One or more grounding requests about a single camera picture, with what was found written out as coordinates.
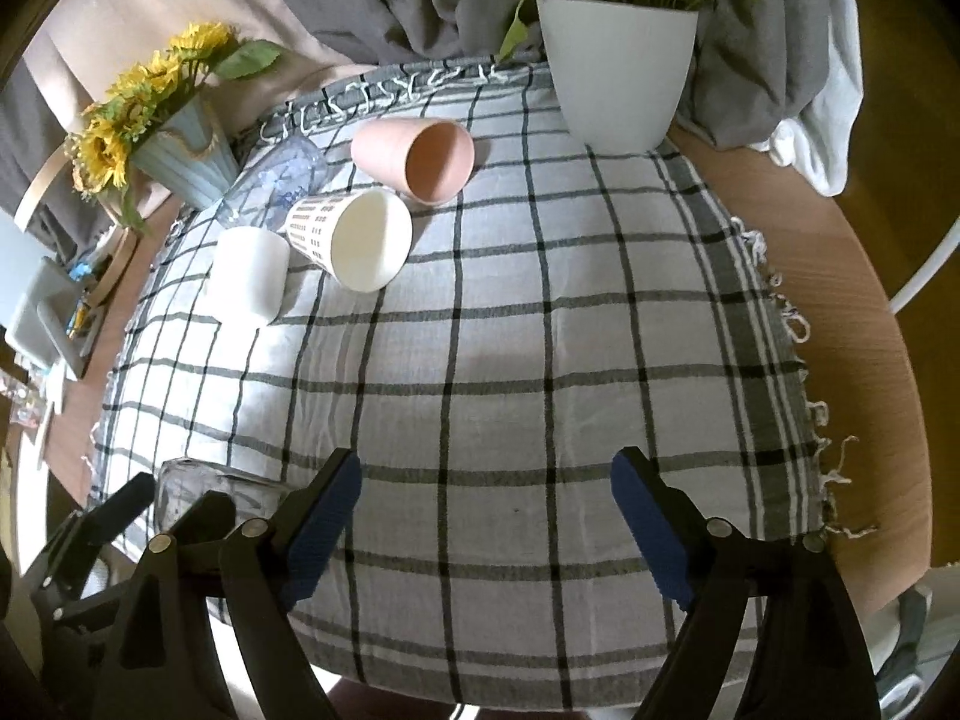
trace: flower pot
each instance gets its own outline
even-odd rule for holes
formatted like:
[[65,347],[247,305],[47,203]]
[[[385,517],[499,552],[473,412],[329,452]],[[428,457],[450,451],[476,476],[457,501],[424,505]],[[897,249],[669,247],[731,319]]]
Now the flower pot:
[[604,153],[659,146],[693,56],[696,11],[536,0],[566,125]]
[[131,162],[200,211],[220,202],[240,172],[219,119],[199,95],[141,143]]

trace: light blue flower pot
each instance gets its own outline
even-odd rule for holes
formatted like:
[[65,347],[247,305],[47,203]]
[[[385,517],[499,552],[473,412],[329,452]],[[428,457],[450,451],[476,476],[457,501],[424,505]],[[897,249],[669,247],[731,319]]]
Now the light blue flower pot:
[[199,211],[220,202],[240,173],[219,119],[199,95],[141,143],[131,162]]

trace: metal screw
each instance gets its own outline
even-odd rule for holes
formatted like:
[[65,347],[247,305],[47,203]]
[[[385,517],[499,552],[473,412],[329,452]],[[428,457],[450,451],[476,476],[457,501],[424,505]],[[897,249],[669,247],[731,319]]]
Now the metal screw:
[[827,544],[817,533],[808,533],[803,537],[803,549],[808,552],[823,552],[826,548]]
[[247,538],[257,538],[258,536],[263,536],[267,532],[267,528],[270,527],[267,525],[267,520],[260,519],[248,519],[243,525],[240,526],[240,533],[243,533]]
[[167,536],[166,533],[158,533],[150,539],[150,543],[147,544],[147,549],[155,555],[160,555],[160,553],[167,549],[173,542],[174,539]]
[[733,533],[733,525],[728,523],[726,519],[720,519],[720,517],[714,517],[707,521],[707,532],[711,536],[716,536],[717,538],[726,538],[731,533]]

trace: tablecloth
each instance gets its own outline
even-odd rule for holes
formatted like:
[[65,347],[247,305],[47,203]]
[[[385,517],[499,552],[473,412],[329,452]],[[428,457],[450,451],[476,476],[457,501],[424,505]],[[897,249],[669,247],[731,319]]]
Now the tablecloth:
[[[380,69],[275,111],[254,156],[304,131],[325,191],[368,187],[349,141],[380,115],[462,122],[464,191],[412,206],[409,261],[375,295],[295,259],[258,331],[205,312],[212,213],[171,234],[107,387],[93,500],[180,456],[305,484],[353,446],[352,525],[291,614],[315,664],[488,707],[638,703],[683,615],[613,504],[618,449],[751,536],[821,524],[805,367],[756,241],[669,142],[575,142],[544,64]],[[756,628],[751,605],[729,679]]]

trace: paper cup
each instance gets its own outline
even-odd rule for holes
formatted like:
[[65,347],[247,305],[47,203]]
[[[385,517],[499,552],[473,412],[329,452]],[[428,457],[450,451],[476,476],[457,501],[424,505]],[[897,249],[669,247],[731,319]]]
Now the paper cup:
[[210,314],[224,325],[266,327],[280,313],[290,245],[261,227],[224,230],[206,284]]
[[403,200],[371,189],[299,200],[287,214],[286,233],[292,247],[341,286],[375,293],[407,261],[414,224]]
[[473,138],[446,119],[378,119],[353,137],[360,170],[426,205],[440,205],[473,172]]

